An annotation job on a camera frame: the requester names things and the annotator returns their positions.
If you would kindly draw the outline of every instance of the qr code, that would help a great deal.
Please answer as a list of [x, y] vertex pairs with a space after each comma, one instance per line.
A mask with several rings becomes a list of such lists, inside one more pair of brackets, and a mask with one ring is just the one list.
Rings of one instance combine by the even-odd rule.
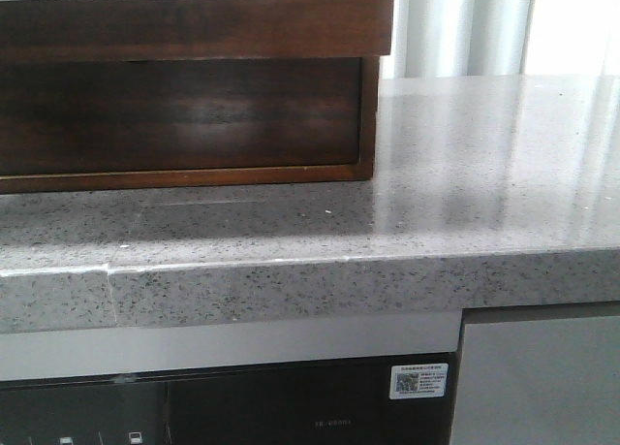
[[399, 394], [415, 394], [418, 392], [419, 373], [409, 372], [396, 374], [396, 392]]

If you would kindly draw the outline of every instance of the speckled stone surface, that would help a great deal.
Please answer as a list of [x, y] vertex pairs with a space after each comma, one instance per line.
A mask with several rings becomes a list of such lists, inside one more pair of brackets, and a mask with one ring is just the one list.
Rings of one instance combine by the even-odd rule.
[[0, 196], [0, 281], [100, 271], [148, 326], [620, 300], [618, 101], [619, 78], [384, 82], [372, 181]]
[[0, 279], [0, 332], [115, 325], [111, 291], [103, 272]]

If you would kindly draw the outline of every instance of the wooden drawer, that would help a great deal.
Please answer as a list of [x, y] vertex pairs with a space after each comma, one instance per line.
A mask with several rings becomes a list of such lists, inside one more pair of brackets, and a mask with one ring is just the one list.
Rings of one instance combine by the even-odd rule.
[[391, 1], [0, 2], [0, 193], [369, 178]]

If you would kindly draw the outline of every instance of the control button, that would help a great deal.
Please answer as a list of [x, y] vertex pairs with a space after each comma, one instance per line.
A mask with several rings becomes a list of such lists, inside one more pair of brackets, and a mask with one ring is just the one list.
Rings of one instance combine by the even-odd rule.
[[131, 445], [141, 445], [142, 432], [129, 432], [129, 443]]

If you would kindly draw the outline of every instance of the white curtain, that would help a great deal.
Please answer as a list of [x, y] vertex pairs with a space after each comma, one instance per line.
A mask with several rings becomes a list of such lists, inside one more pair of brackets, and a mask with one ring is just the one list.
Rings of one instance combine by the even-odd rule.
[[382, 77], [620, 74], [620, 0], [396, 0]]

